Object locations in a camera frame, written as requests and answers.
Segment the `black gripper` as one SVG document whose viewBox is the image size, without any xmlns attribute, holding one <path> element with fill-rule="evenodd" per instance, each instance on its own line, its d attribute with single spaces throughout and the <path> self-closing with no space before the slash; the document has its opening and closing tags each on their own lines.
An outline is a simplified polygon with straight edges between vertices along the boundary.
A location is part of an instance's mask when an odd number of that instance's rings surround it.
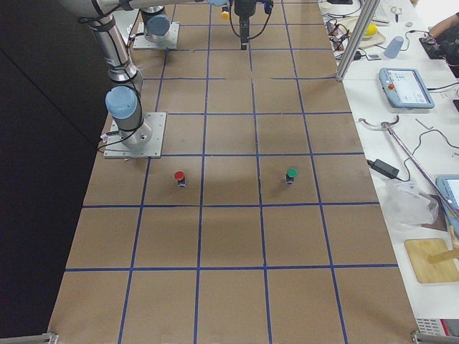
<svg viewBox="0 0 459 344">
<path fill-rule="evenodd" d="M 249 44 L 249 19 L 255 14 L 256 0 L 234 0 L 234 11 L 240 18 L 240 47 L 246 50 Z"/>
</svg>

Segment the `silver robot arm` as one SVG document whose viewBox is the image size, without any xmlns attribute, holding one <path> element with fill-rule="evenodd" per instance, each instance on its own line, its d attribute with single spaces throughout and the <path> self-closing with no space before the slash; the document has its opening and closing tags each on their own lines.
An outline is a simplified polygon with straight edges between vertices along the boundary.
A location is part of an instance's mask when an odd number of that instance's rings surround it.
<svg viewBox="0 0 459 344">
<path fill-rule="evenodd" d="M 159 22 L 170 23 L 162 14 L 166 5 L 182 4 L 182 1 L 61 1 L 60 5 L 87 25 L 103 51 L 108 65 L 108 76 L 113 83 L 105 96 L 105 105 L 117 125 L 114 140 L 99 147 L 107 156 L 145 157 L 145 150 L 154 145 L 161 152 L 162 143 L 154 135 L 164 134 L 164 129 L 151 123 L 151 116 L 142 110 L 141 88 L 143 76 L 131 59 L 128 42 L 123 39 L 113 15 L 116 11 L 133 11 L 146 18 L 144 33 L 147 40 L 163 37 L 170 27 L 160 28 Z"/>
<path fill-rule="evenodd" d="M 261 31 L 250 36 L 250 18 L 255 15 L 257 3 L 262 1 L 209 1 L 220 6 L 221 17 L 229 19 L 233 34 L 240 39 L 240 49 L 246 50 L 251 40 L 260 36 L 269 21 L 273 3 L 264 2 L 266 22 Z M 145 44 L 144 49 L 176 49 L 179 23 L 172 22 L 166 15 L 164 6 L 150 6 L 141 9 L 142 22 L 133 36 L 135 44 Z"/>
</svg>

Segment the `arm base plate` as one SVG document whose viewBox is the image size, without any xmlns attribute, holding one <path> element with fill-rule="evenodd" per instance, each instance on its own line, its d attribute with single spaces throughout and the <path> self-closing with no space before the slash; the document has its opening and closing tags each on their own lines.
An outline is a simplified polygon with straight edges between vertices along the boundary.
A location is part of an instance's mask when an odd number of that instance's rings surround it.
<svg viewBox="0 0 459 344">
<path fill-rule="evenodd" d="M 180 24 L 174 21 L 165 35 L 149 34 L 145 36 L 143 35 L 144 24 L 141 21 L 137 28 L 133 48 L 135 50 L 175 50 L 177 49 L 179 27 Z"/>
<path fill-rule="evenodd" d="M 144 113 L 142 126 L 131 135 L 119 132 L 118 125 L 112 120 L 109 135 L 103 148 L 104 158 L 160 158 L 167 113 Z"/>
</svg>

